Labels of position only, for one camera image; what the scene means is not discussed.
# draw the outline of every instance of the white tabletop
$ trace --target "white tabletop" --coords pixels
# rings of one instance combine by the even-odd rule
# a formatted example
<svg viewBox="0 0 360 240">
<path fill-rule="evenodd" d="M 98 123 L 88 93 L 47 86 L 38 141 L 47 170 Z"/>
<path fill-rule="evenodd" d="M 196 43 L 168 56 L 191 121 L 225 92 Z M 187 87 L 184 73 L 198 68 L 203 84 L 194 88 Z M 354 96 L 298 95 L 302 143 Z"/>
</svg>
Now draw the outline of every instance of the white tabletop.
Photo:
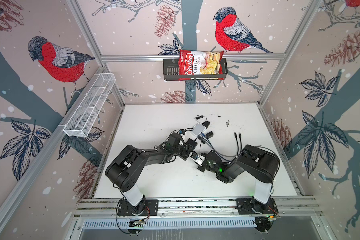
<svg viewBox="0 0 360 240">
<path fill-rule="evenodd" d="M 210 138 L 214 148 L 225 155 L 236 154 L 237 146 L 233 132 L 241 132 L 243 147 L 246 144 L 263 146 L 277 153 L 268 129 L 256 104 L 147 104 L 127 105 L 112 143 L 105 168 L 126 145 L 140 149 L 153 149 L 176 129 L 194 126 L 194 117 L 204 115 L 211 122 L 204 133 L 213 131 Z M 192 136 L 185 135 L 185 141 Z M 211 149 L 201 145 L 201 152 Z M 232 183 L 224 184 L 212 172 L 201 172 L 197 164 L 188 158 L 177 157 L 174 162 L 144 167 L 137 185 L 146 197 L 243 197 L 254 193 L 255 178 L 247 172 L 240 174 Z M 274 180 L 272 196 L 293 196 L 296 191 L 281 164 Z M 119 198 L 120 192 L 113 188 L 105 176 L 105 170 L 97 186 L 95 198 Z"/>
</svg>

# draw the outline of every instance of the mesh basket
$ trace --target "mesh basket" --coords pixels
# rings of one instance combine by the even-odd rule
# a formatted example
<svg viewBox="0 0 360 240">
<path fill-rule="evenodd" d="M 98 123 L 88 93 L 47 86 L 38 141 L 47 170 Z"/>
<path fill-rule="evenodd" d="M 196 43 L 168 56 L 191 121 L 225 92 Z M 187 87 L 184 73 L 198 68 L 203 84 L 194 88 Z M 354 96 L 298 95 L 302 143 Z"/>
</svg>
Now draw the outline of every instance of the mesh basket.
<svg viewBox="0 0 360 240">
<path fill-rule="evenodd" d="M 97 76 L 95 83 L 64 127 L 63 131 L 69 137 L 88 136 L 114 83 L 115 76 L 112 73 L 100 73 Z"/>
</svg>

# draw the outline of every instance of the wall-mounted black tray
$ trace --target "wall-mounted black tray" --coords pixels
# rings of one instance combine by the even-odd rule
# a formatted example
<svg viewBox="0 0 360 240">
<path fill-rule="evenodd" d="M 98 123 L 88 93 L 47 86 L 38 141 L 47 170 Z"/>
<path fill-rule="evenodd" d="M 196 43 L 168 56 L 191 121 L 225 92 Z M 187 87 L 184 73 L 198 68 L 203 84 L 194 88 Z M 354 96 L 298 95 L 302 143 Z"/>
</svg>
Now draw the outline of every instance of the wall-mounted black tray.
<svg viewBox="0 0 360 240">
<path fill-rule="evenodd" d="M 181 78 L 190 78 L 191 80 L 215 80 L 208 78 L 226 78 L 228 74 L 227 60 L 222 58 L 220 61 L 223 74 L 195 74 L 195 75 L 179 75 L 179 59 L 164 59 L 163 74 L 166 81 L 177 81 Z"/>
</svg>

